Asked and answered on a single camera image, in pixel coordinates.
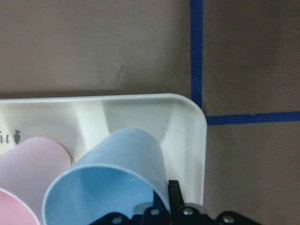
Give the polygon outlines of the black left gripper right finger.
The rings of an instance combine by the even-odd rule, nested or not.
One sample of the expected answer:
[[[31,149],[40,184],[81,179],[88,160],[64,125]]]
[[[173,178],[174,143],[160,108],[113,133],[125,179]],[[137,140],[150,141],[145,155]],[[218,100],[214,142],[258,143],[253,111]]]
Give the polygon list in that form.
[[[171,210],[171,224],[182,225],[183,224],[183,208],[185,206],[180,184],[177,180],[168,181],[168,194]]]

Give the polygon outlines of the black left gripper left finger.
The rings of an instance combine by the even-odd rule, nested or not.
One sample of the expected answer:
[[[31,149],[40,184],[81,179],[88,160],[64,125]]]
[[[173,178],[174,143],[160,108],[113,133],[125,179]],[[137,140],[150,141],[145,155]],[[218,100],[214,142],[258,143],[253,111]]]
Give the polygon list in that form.
[[[156,225],[165,225],[167,223],[167,210],[155,191],[153,191],[152,217]]]

